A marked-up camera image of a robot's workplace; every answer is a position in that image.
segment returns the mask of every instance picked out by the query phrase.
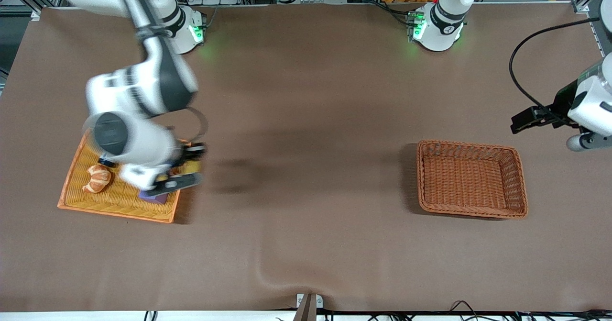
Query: orange tray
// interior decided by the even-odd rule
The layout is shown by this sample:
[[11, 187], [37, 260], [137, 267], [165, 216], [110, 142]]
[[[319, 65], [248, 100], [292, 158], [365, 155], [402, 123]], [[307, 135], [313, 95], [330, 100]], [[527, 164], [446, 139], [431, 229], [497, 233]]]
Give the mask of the orange tray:
[[87, 169], [98, 164], [100, 157], [88, 144], [88, 133], [83, 135], [76, 150], [70, 170], [66, 176], [57, 207], [66, 210], [80, 210], [108, 216], [142, 219], [172, 223], [181, 191], [168, 194], [165, 204], [153, 204], [138, 197], [139, 190], [118, 178], [120, 166], [110, 168], [113, 178], [100, 193], [86, 193], [82, 187], [89, 182]]
[[428, 212], [520, 219], [527, 216], [523, 166], [513, 147], [422, 140], [419, 204]]

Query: purple object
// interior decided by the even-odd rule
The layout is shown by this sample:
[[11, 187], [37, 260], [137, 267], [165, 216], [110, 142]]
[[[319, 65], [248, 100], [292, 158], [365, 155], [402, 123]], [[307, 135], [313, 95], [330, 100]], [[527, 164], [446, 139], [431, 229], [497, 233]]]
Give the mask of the purple object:
[[168, 194], [162, 194], [162, 195], [156, 195], [155, 197], [148, 197], [144, 190], [141, 190], [140, 193], [138, 194], [138, 197], [144, 201], [148, 201], [149, 203], [153, 203], [153, 204], [165, 204], [166, 203], [166, 199], [168, 199]]

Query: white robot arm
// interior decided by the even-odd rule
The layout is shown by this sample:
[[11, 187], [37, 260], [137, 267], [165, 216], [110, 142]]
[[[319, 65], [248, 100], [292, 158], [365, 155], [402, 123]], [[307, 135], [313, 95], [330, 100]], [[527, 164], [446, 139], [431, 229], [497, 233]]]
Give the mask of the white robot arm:
[[170, 176], [174, 166], [197, 160], [203, 144], [186, 145], [169, 129], [150, 120], [188, 108], [197, 81], [185, 61], [173, 53], [166, 28], [149, 0], [114, 0], [131, 18], [145, 60], [87, 82], [92, 142], [103, 152], [100, 162], [121, 162], [120, 177], [149, 196], [194, 186], [197, 172]]
[[[612, 0], [602, 1], [600, 15], [606, 29], [612, 32]], [[568, 149], [580, 152], [612, 147], [612, 86], [610, 81], [612, 81], [612, 55], [607, 55], [586, 69], [572, 83], [559, 90], [550, 105], [529, 107], [513, 116], [512, 133], [549, 124], [555, 128], [569, 125], [579, 129], [580, 134], [568, 139]]]
[[423, 13], [424, 18], [410, 29], [412, 38], [431, 51], [449, 49], [459, 39], [463, 18], [473, 3], [474, 0], [438, 0], [420, 7], [416, 12]]
[[[69, 0], [71, 3], [92, 13], [128, 17], [123, 0]], [[161, 19], [170, 44], [176, 53], [183, 54], [203, 44], [206, 17], [176, 0], [148, 0], [153, 11]]]

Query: brown wicker basket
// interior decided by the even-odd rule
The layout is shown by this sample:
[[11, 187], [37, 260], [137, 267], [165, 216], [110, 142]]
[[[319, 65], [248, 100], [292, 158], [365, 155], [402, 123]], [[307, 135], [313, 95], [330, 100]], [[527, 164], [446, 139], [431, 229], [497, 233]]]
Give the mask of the brown wicker basket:
[[109, 169], [113, 179], [100, 193], [91, 194], [82, 187], [89, 182], [87, 169], [98, 164], [99, 155], [87, 144], [88, 133], [83, 135], [62, 188], [57, 207], [109, 216], [172, 223], [181, 191], [168, 194], [165, 204], [153, 204], [138, 197], [138, 189], [117, 177], [120, 166]]
[[422, 140], [419, 204], [428, 212], [520, 219], [527, 216], [523, 166], [513, 147]]

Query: table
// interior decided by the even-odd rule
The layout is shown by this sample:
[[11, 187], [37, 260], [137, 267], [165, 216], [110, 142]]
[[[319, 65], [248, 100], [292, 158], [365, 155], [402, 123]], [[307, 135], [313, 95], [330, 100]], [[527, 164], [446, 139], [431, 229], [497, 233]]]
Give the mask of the table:
[[[332, 310], [609, 308], [612, 152], [572, 153], [572, 129], [509, 128], [530, 105], [512, 49], [579, 18], [569, 3], [477, 4], [433, 53], [372, 5], [221, 9], [186, 55], [210, 123], [206, 181], [162, 225], [55, 207], [85, 82], [140, 55], [128, 20], [45, 9], [0, 100], [0, 306], [266, 310], [315, 292]], [[516, 75], [546, 103], [600, 58], [580, 25], [527, 44]], [[188, 112], [159, 121], [197, 131]], [[528, 217], [424, 214], [425, 138], [516, 147]]]

